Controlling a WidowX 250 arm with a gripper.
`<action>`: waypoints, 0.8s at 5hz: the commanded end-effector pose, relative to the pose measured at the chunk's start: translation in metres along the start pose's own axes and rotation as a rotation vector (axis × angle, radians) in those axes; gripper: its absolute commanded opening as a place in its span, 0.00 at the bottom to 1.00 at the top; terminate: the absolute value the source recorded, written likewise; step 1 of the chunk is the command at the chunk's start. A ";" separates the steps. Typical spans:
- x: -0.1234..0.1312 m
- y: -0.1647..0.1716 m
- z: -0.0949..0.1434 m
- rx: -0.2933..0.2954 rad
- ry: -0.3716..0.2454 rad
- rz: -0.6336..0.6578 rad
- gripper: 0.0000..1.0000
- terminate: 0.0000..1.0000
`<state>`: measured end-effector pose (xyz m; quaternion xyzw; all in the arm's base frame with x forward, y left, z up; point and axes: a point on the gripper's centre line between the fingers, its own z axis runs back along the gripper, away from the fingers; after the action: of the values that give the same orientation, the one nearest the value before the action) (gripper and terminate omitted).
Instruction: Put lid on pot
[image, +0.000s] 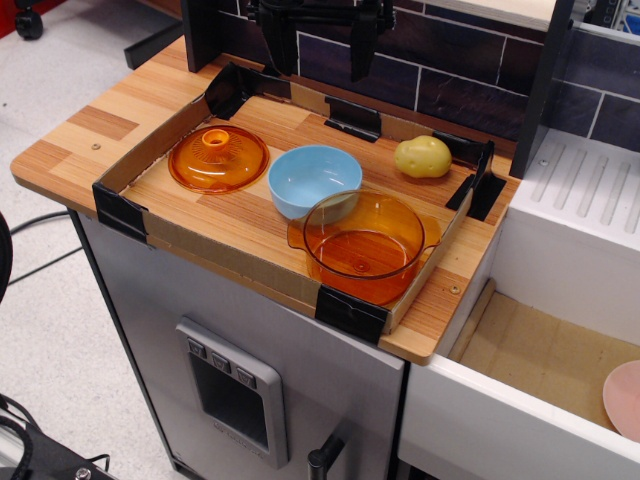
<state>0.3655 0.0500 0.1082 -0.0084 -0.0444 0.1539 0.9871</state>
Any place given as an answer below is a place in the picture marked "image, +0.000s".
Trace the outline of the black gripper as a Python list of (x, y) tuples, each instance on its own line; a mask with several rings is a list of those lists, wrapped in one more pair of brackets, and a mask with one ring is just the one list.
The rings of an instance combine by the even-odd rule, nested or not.
[(378, 31), (395, 27), (392, 1), (249, 1), (248, 18), (262, 28), (274, 68), (290, 76), (298, 61), (297, 24), (353, 26), (351, 81), (369, 75)]

